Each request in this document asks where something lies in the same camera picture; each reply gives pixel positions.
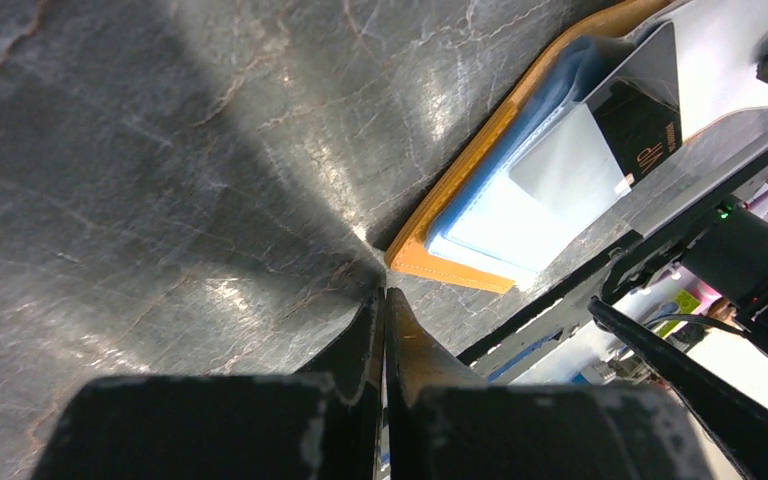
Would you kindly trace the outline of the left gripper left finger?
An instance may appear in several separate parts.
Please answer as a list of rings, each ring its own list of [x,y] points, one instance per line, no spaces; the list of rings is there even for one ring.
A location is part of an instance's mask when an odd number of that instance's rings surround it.
[[[118,375],[71,399],[36,479],[372,479],[385,294],[291,374]]]

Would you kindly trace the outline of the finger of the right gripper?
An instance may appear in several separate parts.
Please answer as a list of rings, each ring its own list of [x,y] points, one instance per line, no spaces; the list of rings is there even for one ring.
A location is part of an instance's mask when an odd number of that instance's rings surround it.
[[[768,479],[768,409],[599,298],[588,302],[613,333],[675,391],[746,479]]]

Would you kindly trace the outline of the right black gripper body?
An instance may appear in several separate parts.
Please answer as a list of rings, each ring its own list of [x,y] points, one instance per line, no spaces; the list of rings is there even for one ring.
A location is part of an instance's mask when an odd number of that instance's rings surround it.
[[[735,307],[735,323],[768,357],[768,222],[744,208],[720,209],[682,266]]]

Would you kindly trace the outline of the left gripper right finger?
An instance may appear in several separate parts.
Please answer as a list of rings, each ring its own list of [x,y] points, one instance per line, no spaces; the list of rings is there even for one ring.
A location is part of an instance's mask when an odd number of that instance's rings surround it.
[[[385,303],[395,479],[709,479],[687,413],[635,385],[493,385]]]

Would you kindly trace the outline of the orange leather card holder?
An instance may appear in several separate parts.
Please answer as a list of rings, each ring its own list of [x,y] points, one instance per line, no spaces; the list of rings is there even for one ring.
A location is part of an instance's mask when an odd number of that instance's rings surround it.
[[[527,283],[687,141],[768,109],[768,1],[621,1],[550,43],[385,255],[399,273]]]

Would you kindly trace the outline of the black VIP card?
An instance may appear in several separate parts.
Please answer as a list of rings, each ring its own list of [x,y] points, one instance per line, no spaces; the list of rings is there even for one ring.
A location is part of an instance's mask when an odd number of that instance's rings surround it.
[[[575,236],[681,142],[675,29],[665,22],[510,168],[512,212]]]

